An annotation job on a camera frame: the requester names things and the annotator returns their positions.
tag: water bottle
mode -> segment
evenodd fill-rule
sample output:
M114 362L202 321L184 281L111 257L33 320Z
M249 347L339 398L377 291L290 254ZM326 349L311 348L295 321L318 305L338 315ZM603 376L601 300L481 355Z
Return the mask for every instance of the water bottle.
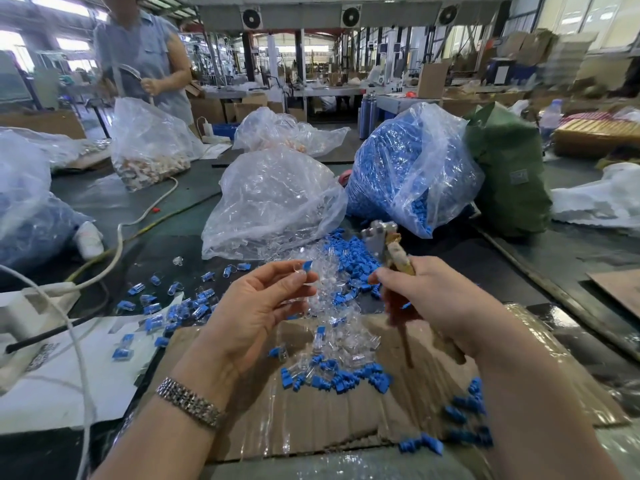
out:
M542 137L543 148L551 143L551 133L553 133L562 119L562 99L554 99L551 106L545 109L540 117L540 136Z

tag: green bag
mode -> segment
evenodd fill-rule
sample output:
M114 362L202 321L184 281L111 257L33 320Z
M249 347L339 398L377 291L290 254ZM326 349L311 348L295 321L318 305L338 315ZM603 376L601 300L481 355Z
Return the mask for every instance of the green bag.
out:
M552 201L537 126L498 103L478 107L465 119L465 142L484 171L478 209L505 237L546 231Z

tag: clear plastic bag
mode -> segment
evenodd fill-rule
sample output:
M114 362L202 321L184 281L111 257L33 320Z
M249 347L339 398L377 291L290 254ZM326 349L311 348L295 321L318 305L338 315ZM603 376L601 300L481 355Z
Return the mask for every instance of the clear plastic bag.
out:
M195 136L187 124L133 98L116 99L111 161L131 191L190 168Z
M0 263L26 272L64 248L90 220L49 192L45 152L26 138L0 133Z
M38 133L26 128L0 128L0 132L5 131L12 131L41 149L51 170L64 168L77 160L88 142L85 139L71 139L63 134Z
M473 201L484 181L462 141L466 125L428 103L382 123L356 153L347 214L392 219L431 237Z
M283 146L244 153L220 179L202 231L202 258L264 259L340 225L347 195L322 163Z
M236 129L234 150L256 152L285 145L292 150L321 157L338 148L349 128L318 130L308 123L298 123L290 114L276 114L268 107L250 113Z
M601 227L640 229L640 166L615 163L602 179L570 189L553 189L552 218Z

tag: blue shirt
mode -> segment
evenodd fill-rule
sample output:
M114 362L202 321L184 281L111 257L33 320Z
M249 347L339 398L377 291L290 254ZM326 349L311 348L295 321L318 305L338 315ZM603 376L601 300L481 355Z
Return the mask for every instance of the blue shirt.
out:
M103 71L117 64L126 64L140 72L142 78L164 79L171 75L168 50L169 36L178 30L169 21L140 10L140 23L126 30L108 17L93 30L93 49ZM148 101L140 83L122 76L124 95ZM191 104L184 89L167 91L154 97L154 103L164 112L193 123Z

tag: bag of beige parts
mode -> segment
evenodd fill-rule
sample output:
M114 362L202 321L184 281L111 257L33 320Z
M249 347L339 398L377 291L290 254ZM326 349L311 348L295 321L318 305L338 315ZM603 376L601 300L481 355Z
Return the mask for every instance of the bag of beige parts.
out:
M187 124L140 99L116 99L111 161L131 191L187 170L204 146Z
M290 114L276 114L268 107L250 113L238 126L234 150L257 152L278 145L313 158L326 155L344 141L349 128L318 130L308 123L297 123Z

